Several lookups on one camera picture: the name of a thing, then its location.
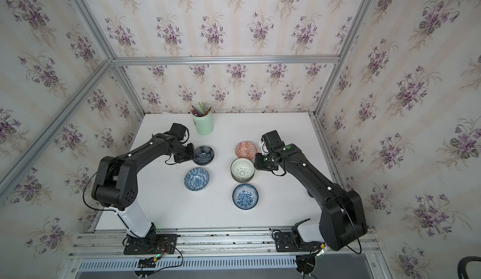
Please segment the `dark navy patterned bowl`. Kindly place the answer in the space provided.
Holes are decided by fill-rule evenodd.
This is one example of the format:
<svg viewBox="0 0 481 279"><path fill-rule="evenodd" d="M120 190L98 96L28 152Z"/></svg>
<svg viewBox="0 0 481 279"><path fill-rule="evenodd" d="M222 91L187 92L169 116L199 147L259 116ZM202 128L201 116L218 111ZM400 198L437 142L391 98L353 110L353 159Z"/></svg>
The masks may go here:
<svg viewBox="0 0 481 279"><path fill-rule="evenodd" d="M194 150L193 162L199 166L208 165L215 156L214 150L209 146L199 146Z"/></svg>

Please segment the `green triangle pattern bowl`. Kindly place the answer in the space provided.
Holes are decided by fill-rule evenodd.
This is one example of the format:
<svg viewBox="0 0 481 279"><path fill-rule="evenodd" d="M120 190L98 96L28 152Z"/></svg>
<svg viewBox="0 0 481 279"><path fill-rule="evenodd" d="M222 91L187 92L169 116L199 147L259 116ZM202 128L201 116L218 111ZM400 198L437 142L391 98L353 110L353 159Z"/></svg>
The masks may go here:
<svg viewBox="0 0 481 279"><path fill-rule="evenodd" d="M253 178L255 174L254 163L245 158L238 158L230 166L231 176L234 178Z"/></svg>

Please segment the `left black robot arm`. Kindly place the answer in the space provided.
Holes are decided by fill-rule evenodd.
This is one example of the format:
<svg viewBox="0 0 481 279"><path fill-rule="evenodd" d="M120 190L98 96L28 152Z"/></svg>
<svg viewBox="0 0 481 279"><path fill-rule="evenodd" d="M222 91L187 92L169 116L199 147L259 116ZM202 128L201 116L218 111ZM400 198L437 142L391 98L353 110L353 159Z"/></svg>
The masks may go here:
<svg viewBox="0 0 481 279"><path fill-rule="evenodd" d="M133 242L152 247L157 239L155 225L137 201L138 173L161 156L172 156L176 164L193 160L194 145L187 142L189 136L187 127L174 123L169 131L153 135L134 150L100 161L91 197L119 217Z"/></svg>

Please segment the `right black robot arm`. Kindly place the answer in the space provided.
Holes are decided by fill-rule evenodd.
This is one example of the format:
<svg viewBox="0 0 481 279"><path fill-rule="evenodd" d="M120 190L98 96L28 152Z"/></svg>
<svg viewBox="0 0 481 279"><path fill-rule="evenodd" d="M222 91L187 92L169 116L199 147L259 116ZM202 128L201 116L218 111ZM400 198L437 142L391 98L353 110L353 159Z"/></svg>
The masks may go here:
<svg viewBox="0 0 481 279"><path fill-rule="evenodd" d="M277 171L294 176L316 200L321 209L318 231L321 241L338 251L368 232L361 196L346 191L319 171L294 144L285 144L276 130L261 137L264 153L258 153L257 170Z"/></svg>

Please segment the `blue damask bowl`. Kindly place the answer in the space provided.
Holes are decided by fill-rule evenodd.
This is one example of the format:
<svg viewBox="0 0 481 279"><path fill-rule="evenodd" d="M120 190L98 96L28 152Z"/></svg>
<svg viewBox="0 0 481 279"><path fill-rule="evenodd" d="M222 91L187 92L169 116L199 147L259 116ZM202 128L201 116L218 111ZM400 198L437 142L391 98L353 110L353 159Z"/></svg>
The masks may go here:
<svg viewBox="0 0 481 279"><path fill-rule="evenodd" d="M184 185L190 191L200 191L204 189L209 181L209 172L204 168L191 169L184 177Z"/></svg>

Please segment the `orange diamond pattern bowl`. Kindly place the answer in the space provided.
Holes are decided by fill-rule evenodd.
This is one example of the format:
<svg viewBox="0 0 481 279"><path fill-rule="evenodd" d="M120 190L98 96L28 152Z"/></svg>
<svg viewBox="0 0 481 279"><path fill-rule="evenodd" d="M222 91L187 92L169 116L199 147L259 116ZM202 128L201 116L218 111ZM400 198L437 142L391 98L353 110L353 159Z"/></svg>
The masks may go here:
<svg viewBox="0 0 481 279"><path fill-rule="evenodd" d="M257 146L250 141L242 141L235 147L235 155L253 161L258 153Z"/></svg>

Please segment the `mint green utensil cup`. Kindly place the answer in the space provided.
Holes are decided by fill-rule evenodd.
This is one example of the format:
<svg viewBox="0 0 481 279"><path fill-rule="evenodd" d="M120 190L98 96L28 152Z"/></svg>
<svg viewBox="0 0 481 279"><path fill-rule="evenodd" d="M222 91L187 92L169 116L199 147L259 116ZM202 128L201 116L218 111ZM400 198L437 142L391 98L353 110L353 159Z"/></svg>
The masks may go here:
<svg viewBox="0 0 481 279"><path fill-rule="evenodd" d="M199 135L207 136L214 131L214 119L212 113L205 116L192 116L195 129Z"/></svg>

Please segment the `colourful sticks in cup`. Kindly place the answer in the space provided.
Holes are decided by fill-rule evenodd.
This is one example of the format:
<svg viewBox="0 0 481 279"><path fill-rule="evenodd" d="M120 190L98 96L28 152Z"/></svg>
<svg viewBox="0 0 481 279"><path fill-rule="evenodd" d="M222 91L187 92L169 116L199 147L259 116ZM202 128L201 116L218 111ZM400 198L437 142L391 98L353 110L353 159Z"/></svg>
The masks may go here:
<svg viewBox="0 0 481 279"><path fill-rule="evenodd" d="M204 117L211 112L212 108L206 102L198 102L196 106L191 105L190 113L195 117Z"/></svg>

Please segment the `blue floral bowl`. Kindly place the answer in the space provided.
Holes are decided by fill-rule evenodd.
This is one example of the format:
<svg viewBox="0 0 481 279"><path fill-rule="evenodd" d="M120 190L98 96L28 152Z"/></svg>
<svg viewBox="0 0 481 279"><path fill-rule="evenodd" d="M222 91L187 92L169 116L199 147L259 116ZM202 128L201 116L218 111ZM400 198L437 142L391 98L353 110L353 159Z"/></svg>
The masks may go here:
<svg viewBox="0 0 481 279"><path fill-rule="evenodd" d="M250 210L257 205L259 193L253 185L240 184L234 188L232 200L239 209Z"/></svg>

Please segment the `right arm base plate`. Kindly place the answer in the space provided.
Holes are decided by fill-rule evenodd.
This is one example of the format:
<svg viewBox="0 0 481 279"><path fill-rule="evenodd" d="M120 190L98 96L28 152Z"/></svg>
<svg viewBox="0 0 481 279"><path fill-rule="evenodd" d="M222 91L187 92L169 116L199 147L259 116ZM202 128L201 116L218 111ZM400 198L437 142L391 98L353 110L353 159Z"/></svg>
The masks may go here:
<svg viewBox="0 0 481 279"><path fill-rule="evenodd" d="M304 241L297 233L273 230L271 238L276 244L277 252L316 252L323 248L324 242Z"/></svg>

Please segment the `aluminium front rail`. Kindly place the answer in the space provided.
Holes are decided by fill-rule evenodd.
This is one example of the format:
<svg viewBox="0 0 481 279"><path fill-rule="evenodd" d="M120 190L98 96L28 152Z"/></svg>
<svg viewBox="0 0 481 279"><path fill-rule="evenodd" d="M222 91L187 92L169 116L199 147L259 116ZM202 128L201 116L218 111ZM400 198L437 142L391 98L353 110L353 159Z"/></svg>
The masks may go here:
<svg viewBox="0 0 481 279"><path fill-rule="evenodd" d="M159 235L177 235L176 248L185 256L277 255L274 234L288 232L280 226L217 229L165 229ZM97 230L81 233L73 241L68 255L82 258L114 258L122 256L126 241L123 230Z"/></svg>

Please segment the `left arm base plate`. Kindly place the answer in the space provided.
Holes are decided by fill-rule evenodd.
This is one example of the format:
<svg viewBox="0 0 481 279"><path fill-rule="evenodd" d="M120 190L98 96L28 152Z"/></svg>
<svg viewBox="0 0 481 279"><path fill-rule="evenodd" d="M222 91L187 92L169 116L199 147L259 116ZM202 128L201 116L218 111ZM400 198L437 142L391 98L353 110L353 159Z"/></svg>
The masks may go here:
<svg viewBox="0 0 481 279"><path fill-rule="evenodd" d="M157 235L154 240L128 235L123 243L124 255L174 254L177 239L176 234Z"/></svg>

